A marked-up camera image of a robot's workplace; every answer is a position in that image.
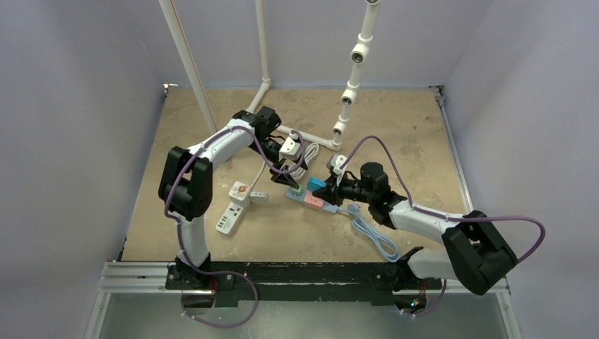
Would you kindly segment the light blue power strip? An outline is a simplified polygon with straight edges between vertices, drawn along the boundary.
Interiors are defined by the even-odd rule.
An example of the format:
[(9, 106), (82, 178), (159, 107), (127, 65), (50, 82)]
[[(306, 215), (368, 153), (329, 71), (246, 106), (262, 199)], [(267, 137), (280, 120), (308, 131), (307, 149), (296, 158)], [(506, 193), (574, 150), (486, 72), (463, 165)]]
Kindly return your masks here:
[(300, 194), (297, 194), (295, 191), (289, 190), (286, 192), (285, 196), (293, 201), (303, 204), (305, 207), (315, 210), (323, 210), (333, 214), (337, 213), (339, 210), (338, 206), (331, 205), (330, 203), (315, 197), (311, 191), (302, 191)]

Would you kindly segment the pink cube adapter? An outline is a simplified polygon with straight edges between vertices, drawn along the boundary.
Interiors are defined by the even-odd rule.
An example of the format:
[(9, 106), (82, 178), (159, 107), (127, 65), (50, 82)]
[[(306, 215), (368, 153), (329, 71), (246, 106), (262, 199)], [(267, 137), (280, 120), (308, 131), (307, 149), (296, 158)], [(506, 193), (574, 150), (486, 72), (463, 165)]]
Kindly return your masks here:
[(322, 209), (324, 206), (324, 201), (320, 198), (317, 198), (312, 195), (312, 192), (308, 191), (304, 195), (303, 203), (305, 206), (315, 209)]

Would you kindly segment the green plug adapter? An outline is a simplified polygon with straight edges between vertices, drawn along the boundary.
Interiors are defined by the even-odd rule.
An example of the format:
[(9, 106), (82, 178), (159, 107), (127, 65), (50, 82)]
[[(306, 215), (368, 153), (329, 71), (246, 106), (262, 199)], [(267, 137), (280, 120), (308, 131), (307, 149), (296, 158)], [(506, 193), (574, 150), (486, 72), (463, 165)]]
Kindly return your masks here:
[(302, 186), (298, 186), (296, 189), (290, 188), (288, 193), (292, 194), (293, 196), (301, 197), (304, 194), (304, 189)]

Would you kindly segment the white USB power strip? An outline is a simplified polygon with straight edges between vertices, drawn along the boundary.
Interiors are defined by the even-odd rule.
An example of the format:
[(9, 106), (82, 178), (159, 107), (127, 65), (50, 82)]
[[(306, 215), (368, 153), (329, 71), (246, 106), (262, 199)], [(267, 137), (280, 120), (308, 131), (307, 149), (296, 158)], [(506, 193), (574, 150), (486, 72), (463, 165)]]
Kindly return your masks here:
[(216, 231), (226, 237), (232, 237), (241, 224), (246, 211), (247, 208), (243, 206), (239, 206), (233, 202), (229, 203), (215, 226)]

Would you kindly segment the blue plug adapter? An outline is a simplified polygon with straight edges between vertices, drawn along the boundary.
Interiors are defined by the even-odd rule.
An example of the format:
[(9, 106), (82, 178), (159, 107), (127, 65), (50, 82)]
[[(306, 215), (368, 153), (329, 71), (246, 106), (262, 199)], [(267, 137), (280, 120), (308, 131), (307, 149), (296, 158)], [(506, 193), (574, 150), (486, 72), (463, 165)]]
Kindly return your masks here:
[(311, 177), (307, 182), (307, 190), (314, 192), (320, 189), (325, 189), (327, 187), (327, 183), (315, 177)]

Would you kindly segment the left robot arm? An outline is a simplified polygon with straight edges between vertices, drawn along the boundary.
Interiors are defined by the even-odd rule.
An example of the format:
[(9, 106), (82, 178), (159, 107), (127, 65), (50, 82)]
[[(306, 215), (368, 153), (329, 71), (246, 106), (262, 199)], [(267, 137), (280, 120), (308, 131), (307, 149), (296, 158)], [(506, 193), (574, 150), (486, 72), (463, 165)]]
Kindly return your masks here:
[(294, 146), (277, 142), (273, 132), (282, 121), (274, 109), (262, 107), (257, 113), (241, 110), (221, 130), (189, 148), (173, 147), (167, 154), (158, 187), (163, 213), (175, 222), (179, 253), (186, 265), (183, 279), (194, 289), (210, 282), (210, 269), (203, 263), (210, 254), (204, 235), (205, 214), (213, 200), (213, 174), (245, 148), (258, 153), (273, 174), (273, 181), (292, 188), (299, 184), (291, 174), (307, 169), (307, 142), (299, 131), (289, 134)]

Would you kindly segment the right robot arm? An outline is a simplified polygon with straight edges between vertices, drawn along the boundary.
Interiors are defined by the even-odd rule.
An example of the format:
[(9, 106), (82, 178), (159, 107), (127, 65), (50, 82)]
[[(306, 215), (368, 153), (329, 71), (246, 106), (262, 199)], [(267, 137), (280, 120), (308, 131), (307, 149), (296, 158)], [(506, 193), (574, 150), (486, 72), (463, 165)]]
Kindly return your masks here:
[(365, 203), (380, 225), (443, 245), (438, 251), (417, 250), (397, 267), (396, 277), (405, 287), (414, 287), (425, 278), (439, 278), (457, 280), (470, 292), (483, 295), (518, 263), (484, 213), (442, 213), (410, 204), (391, 189), (389, 177), (378, 162), (361, 166), (358, 178), (332, 172), (328, 179), (309, 189), (331, 205), (341, 206), (346, 200)]

